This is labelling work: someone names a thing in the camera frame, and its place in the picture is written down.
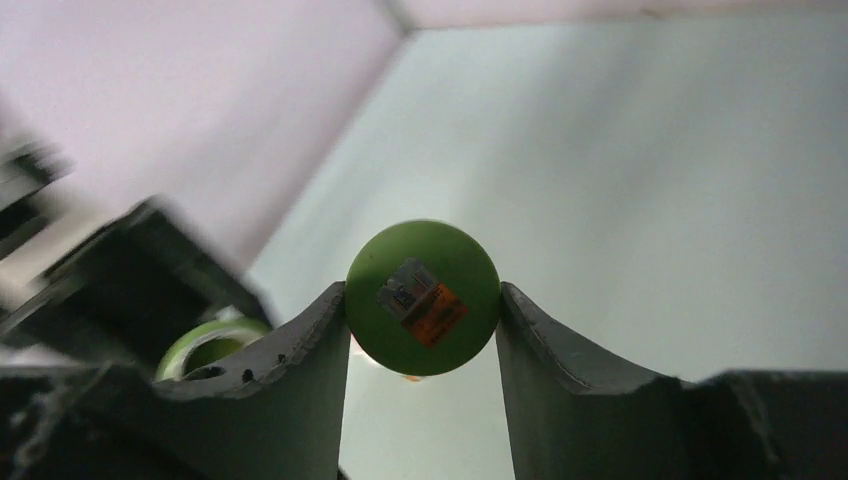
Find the green bottle cap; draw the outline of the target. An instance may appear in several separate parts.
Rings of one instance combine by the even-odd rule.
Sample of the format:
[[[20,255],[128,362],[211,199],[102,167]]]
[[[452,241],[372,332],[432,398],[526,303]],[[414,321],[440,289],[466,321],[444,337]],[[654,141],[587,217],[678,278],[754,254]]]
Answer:
[[[488,343],[500,319],[501,281],[469,234],[419,219],[372,237],[346,276],[347,324],[383,367],[429,377],[455,370]]]

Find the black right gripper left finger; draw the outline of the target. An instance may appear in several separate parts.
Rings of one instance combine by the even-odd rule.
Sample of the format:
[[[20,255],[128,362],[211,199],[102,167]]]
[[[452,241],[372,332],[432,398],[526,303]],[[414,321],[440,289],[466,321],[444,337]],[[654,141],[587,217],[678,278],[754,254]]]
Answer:
[[[344,286],[259,341],[152,382],[120,364],[5,367],[5,479],[333,479],[349,333]]]

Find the green pill bottle black label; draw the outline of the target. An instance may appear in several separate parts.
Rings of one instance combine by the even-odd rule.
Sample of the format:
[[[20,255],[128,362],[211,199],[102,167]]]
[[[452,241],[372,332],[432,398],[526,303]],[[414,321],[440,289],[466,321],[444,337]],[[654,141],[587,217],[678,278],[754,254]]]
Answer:
[[[154,379],[180,380],[261,339],[271,331],[247,317],[205,322],[174,342],[159,362]]]

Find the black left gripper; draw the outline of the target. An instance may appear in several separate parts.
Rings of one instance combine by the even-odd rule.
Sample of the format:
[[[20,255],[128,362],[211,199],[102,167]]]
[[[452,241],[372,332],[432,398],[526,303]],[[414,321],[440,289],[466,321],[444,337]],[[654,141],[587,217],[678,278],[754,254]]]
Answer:
[[[69,165],[54,145],[1,147],[1,257],[67,215],[55,183]],[[156,369],[192,329],[232,309],[262,329],[260,299],[154,199],[51,253],[21,305],[1,310],[1,344],[43,346],[82,363]]]

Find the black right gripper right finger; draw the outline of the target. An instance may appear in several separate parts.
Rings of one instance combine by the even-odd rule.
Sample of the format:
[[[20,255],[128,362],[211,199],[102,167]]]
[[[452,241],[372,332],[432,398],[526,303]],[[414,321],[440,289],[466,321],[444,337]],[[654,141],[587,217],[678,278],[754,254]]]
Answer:
[[[496,332],[519,479],[843,479],[847,376],[730,370],[687,382],[556,321],[511,283]]]

